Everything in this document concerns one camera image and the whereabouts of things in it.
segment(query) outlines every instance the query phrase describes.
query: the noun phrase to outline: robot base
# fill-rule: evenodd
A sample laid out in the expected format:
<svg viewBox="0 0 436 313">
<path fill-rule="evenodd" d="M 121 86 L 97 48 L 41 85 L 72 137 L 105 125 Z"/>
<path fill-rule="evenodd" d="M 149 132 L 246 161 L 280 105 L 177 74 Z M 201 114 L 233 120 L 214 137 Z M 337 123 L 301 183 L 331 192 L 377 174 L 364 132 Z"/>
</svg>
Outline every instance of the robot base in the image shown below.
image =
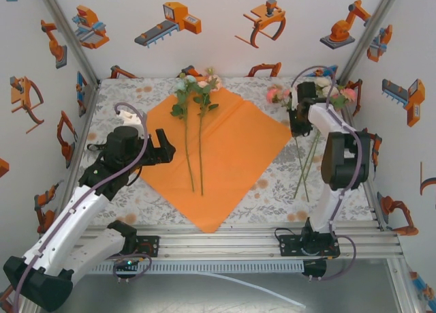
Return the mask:
<svg viewBox="0 0 436 313">
<path fill-rule="evenodd" d="M 313 231 L 309 218 L 301 230 L 301 235 L 279 235 L 279 241 L 282 256 L 336 258 L 341 254 L 339 245 L 332 235 Z"/>
<path fill-rule="evenodd" d="M 323 37 L 320 39 L 320 42 L 322 42 L 327 47 L 330 47 L 331 49 L 336 49 L 336 48 L 351 44 L 354 41 L 355 41 L 355 39 L 352 36 L 349 36 L 343 42 L 332 42 L 330 40 L 330 35 L 327 35 L 326 37 Z"/>
<path fill-rule="evenodd" d="M 56 69 L 60 69 L 63 66 L 67 65 L 67 46 L 62 46 L 63 49 L 63 57 L 62 60 L 57 61 L 56 60 Z"/>
</svg>

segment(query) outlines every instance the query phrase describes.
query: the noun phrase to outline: white patterned tablecloth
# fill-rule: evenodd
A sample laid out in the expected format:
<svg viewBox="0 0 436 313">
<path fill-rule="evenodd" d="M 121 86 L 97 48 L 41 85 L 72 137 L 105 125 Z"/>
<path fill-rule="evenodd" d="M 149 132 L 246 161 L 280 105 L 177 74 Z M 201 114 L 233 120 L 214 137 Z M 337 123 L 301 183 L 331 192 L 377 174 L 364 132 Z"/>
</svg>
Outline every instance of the white patterned tablecloth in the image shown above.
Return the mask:
<svg viewBox="0 0 436 313">
<path fill-rule="evenodd" d="M 229 91 L 252 101 L 265 114 L 289 126 L 289 117 L 285 109 L 278 104 L 269 104 L 266 101 L 266 92 L 267 87 L 273 83 L 289 87 L 292 80 L 293 78 L 224 78 L 223 84 Z M 87 144 L 104 143 L 107 134 L 122 124 L 114 113 L 114 105 L 117 102 L 129 102 L 147 112 L 169 96 L 175 82 L 175 78 L 104 80 L 99 90 Z M 303 163 L 309 154 L 315 135 L 316 130 L 308 137 L 298 138 Z M 224 223 L 305 221 L 316 208 L 317 200 L 321 196 L 323 182 L 320 169 L 325 145 L 326 139 L 321 136 L 307 177 L 309 198 L 301 183 L 297 196 L 293 199 L 300 177 L 300 163 L 296 141 L 292 138 Z M 84 169 L 92 164 L 96 157 L 97 153 L 85 148 L 80 162 L 79 175 L 83 174 Z M 123 188 L 91 224 L 107 225 L 115 219 L 129 224 L 191 224 L 185 216 L 141 178 L 131 187 Z M 344 205 L 339 220 L 372 220 L 362 186 Z"/>
</svg>

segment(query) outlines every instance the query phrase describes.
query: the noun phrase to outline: orange napkin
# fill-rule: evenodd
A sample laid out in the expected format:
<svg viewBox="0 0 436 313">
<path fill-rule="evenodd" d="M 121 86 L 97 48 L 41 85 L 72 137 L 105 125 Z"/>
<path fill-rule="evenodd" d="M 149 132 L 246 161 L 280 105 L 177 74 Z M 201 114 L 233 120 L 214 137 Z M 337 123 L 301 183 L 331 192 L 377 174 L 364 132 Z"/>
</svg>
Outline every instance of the orange napkin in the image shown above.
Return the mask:
<svg viewBox="0 0 436 313">
<path fill-rule="evenodd" d="M 185 125 L 173 117 L 174 95 L 150 110 L 147 128 L 158 144 L 155 129 L 163 128 L 176 147 L 169 164 L 145 166 L 141 177 L 205 233 L 215 232 L 250 187 L 291 138 L 289 128 L 265 115 L 253 103 L 221 88 L 211 93 L 218 103 L 202 126 L 204 195 L 200 193 L 198 128 L 200 105 L 189 98 L 188 148 L 195 192 L 185 155 Z"/>
</svg>

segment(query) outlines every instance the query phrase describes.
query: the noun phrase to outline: purple cable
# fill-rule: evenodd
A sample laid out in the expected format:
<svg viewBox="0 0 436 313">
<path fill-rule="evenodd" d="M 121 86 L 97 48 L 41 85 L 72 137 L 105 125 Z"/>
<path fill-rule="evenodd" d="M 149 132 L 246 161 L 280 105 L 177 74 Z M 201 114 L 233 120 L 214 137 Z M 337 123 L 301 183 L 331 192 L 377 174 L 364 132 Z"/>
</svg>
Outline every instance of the purple cable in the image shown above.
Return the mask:
<svg viewBox="0 0 436 313">
<path fill-rule="evenodd" d="M 347 190 L 351 189 L 351 187 L 354 185 L 354 183 L 357 180 L 357 177 L 358 177 L 358 174 L 359 174 L 359 170 L 360 170 L 360 165 L 362 164 L 362 143 L 360 142 L 360 139 L 359 139 L 358 135 L 352 129 L 350 129 L 347 125 L 343 125 L 342 121 L 336 116 L 336 114 L 334 114 L 331 110 L 328 109 L 328 105 L 330 103 L 330 95 L 332 93 L 334 84 L 336 83 L 336 75 L 335 75 L 335 72 L 332 69 L 330 69 L 329 67 L 324 66 L 324 65 L 314 65 L 314 66 L 311 66 L 311 67 L 303 70 L 302 72 L 300 72 L 298 74 L 298 76 L 295 77 L 294 81 L 292 81 L 291 89 L 293 88 L 293 86 L 294 86 L 295 82 L 297 81 L 297 79 L 300 78 L 300 76 L 302 76 L 303 73 L 305 73 L 306 71 L 312 70 L 314 68 L 327 69 L 327 70 L 329 70 L 331 72 L 331 74 L 332 74 L 332 85 L 330 86 L 330 89 L 329 89 L 328 94 L 327 94 L 326 110 L 327 110 L 328 114 L 337 123 L 339 123 L 344 130 L 348 131 L 354 137 L 354 139 L 356 140 L 357 148 L 358 148 L 358 150 L 357 150 L 356 169 L 354 170 L 352 179 L 349 182 L 349 184 L 347 185 L 347 187 L 342 189 L 341 194 L 339 195 L 338 203 L 336 204 L 336 207 L 334 208 L 333 214 L 330 217 L 330 220 L 328 221 L 329 222 L 329 227 L 328 228 L 330 230 L 330 234 L 332 235 L 333 239 L 337 240 L 338 238 L 345 238 L 345 239 L 347 239 L 352 244 L 352 246 L 353 246 L 353 258 L 352 258 L 351 263 L 344 270 L 342 270 L 342 271 L 340 271 L 340 272 L 338 272 L 338 273 L 336 273 L 334 275 L 331 275 L 329 277 L 326 277 L 324 279 L 319 279 L 319 281 L 328 281 L 328 280 L 336 279 L 336 278 L 346 274 L 353 267 L 353 265 L 354 265 L 354 263 L 356 261 L 356 257 L 357 257 L 357 248 L 356 248 L 356 244 L 354 243 L 353 239 L 351 239 L 351 237 L 347 236 L 347 235 L 336 236 L 334 234 L 334 232 L 333 232 L 333 220 L 334 220 L 334 217 L 336 216 L 336 214 L 338 213 L 339 207 L 342 204 L 342 198 L 345 195 L 345 192 Z"/>
<path fill-rule="evenodd" d="M 146 120 L 145 118 L 141 115 L 141 113 L 139 112 L 139 110 L 137 110 L 136 108 L 134 108 L 132 105 L 125 103 L 125 102 L 119 102 L 117 104 L 115 104 L 115 113 L 119 114 L 120 111 L 118 109 L 119 106 L 126 106 L 128 108 L 130 108 L 132 111 L 135 112 L 135 114 L 138 116 L 139 120 L 141 121 L 142 127 L 144 128 L 144 136 L 147 135 L 147 128 L 146 128 Z M 118 176 L 122 175 L 123 173 L 127 172 L 128 170 L 130 170 L 132 167 L 135 166 L 136 163 L 138 163 L 138 161 L 141 159 L 141 157 L 144 155 L 145 153 L 145 149 L 147 146 L 147 142 L 144 141 L 144 144 L 141 148 L 141 152 L 138 154 L 138 157 L 135 158 L 135 160 L 133 160 L 132 163 L 130 163 L 129 165 L 127 165 L 125 168 L 122 168 L 120 171 L 118 171 L 117 173 L 111 175 L 110 177 L 107 177 L 104 180 L 101 180 L 99 183 L 97 183 L 96 185 L 94 185 L 91 189 L 89 189 L 87 192 L 85 192 L 76 202 L 76 204 L 74 204 L 72 206 L 72 209 L 76 209 L 82 202 L 83 200 L 91 193 L 93 193 L 96 189 L 100 188 L 102 185 L 104 185 L 105 183 L 108 183 L 109 181 L 117 178 Z M 58 231 L 61 229 L 62 225 L 67 221 L 68 217 L 71 215 L 71 213 L 68 211 L 62 218 L 62 220 L 54 227 L 53 231 L 47 236 L 47 239 L 45 240 L 45 242 L 42 243 L 42 245 L 40 246 L 40 248 L 38 248 L 38 252 L 42 253 L 47 245 L 50 243 L 50 241 L 53 239 L 53 237 L 58 233 Z M 32 260 L 30 261 L 29 265 L 27 266 L 27 268 L 25 269 L 24 273 L 22 274 L 20 281 L 18 282 L 18 285 L 16 287 L 15 290 L 15 295 L 14 295 L 14 313 L 19 313 L 19 308 L 18 308 L 18 301 L 20 299 L 20 293 L 22 290 L 22 286 L 30 272 L 30 270 L 33 268 L 33 266 L 35 265 L 36 261 L 38 260 L 39 256 L 35 255 Z"/>
<path fill-rule="evenodd" d="M 111 256 L 109 259 L 124 259 L 124 258 L 138 258 L 138 257 L 142 257 L 142 258 L 147 258 L 149 260 L 149 264 L 147 265 L 147 267 L 144 269 L 144 271 L 141 271 L 140 273 L 138 273 L 137 275 L 135 275 L 134 277 L 131 278 L 127 278 L 126 282 L 131 282 L 134 281 L 140 277 L 142 277 L 150 268 L 151 268 L 151 257 L 147 254 L 128 254 L 128 255 L 121 255 L 121 256 Z M 123 263 L 114 263 L 114 267 L 112 269 L 112 275 L 116 278 L 119 278 L 119 276 L 116 274 L 116 268 L 119 267 L 120 265 L 122 265 Z"/>
</svg>

